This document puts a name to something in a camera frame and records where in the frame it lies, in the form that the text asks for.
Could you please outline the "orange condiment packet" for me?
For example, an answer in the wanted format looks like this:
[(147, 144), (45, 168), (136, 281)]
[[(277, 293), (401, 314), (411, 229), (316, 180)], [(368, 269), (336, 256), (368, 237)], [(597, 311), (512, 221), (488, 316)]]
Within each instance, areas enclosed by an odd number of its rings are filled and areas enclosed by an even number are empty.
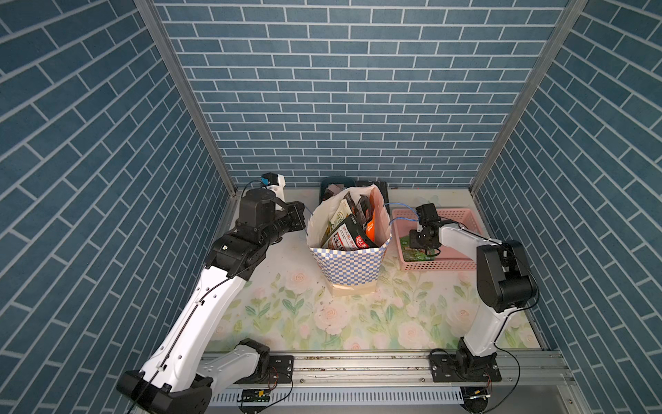
[(375, 243), (375, 220), (373, 218), (365, 224), (365, 235), (372, 244)]

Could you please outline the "cream yellow condiment packet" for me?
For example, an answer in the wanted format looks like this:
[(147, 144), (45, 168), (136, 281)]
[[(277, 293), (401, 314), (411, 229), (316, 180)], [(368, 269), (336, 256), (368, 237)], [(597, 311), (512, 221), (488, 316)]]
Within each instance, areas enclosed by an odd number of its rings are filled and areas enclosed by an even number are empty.
[(321, 248), (338, 251), (356, 251), (377, 248), (377, 244), (365, 233), (355, 215), (344, 218), (322, 243)]

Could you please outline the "blue checkered paper bag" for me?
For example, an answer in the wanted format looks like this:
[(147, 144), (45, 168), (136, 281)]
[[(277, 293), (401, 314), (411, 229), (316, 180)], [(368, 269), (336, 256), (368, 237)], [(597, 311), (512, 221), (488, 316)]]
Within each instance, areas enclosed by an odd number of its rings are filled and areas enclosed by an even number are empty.
[[(341, 200), (346, 198), (353, 215), (361, 195), (372, 202), (372, 218), (375, 220), (377, 248), (356, 251), (338, 251), (321, 248), (322, 239)], [(377, 186), (350, 187), (323, 201), (308, 221), (307, 245), (326, 278), (334, 296), (367, 294), (376, 289), (380, 267), (391, 242), (389, 212)]]

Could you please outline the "green condiment packet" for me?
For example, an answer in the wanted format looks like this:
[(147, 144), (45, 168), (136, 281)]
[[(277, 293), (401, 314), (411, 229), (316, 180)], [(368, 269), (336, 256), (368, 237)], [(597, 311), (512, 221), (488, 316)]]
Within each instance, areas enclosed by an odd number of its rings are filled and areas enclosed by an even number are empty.
[(410, 247), (410, 237), (400, 238), (401, 251), (405, 262), (429, 262), (434, 260), (434, 255), (427, 255), (425, 250), (414, 249)]

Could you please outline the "black red condiment packet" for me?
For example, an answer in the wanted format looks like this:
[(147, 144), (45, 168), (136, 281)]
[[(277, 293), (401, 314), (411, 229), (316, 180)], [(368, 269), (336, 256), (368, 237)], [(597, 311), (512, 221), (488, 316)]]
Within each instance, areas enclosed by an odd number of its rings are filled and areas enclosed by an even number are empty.
[(367, 226), (372, 221), (372, 202), (370, 198), (367, 195), (361, 195), (356, 207), (356, 217), (363, 226)]

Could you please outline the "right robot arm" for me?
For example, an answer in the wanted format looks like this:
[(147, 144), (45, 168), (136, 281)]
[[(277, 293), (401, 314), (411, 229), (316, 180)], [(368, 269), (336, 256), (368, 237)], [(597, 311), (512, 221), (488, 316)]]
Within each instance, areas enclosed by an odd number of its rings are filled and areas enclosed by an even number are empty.
[(482, 305), (465, 336), (459, 341), (456, 361), (465, 369), (493, 364), (498, 338), (510, 316), (527, 308), (538, 295), (526, 251), (518, 241), (498, 241), (442, 217), (432, 204), (415, 208), (418, 230), (410, 231), (410, 246), (430, 255), (452, 248), (476, 263), (476, 287)]

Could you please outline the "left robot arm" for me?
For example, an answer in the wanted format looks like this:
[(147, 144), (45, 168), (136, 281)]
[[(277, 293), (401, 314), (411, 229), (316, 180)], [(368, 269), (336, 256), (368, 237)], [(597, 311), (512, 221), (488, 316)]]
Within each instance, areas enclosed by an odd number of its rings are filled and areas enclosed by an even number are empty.
[(198, 283), (163, 343), (142, 368), (123, 373), (117, 391), (148, 413), (204, 413), (215, 393), (236, 381), (267, 372), (269, 348), (241, 341), (227, 355), (198, 367), (217, 325), (270, 246), (303, 230), (304, 205), (284, 201), (284, 184), (269, 184), (242, 196), (239, 216), (214, 241)]

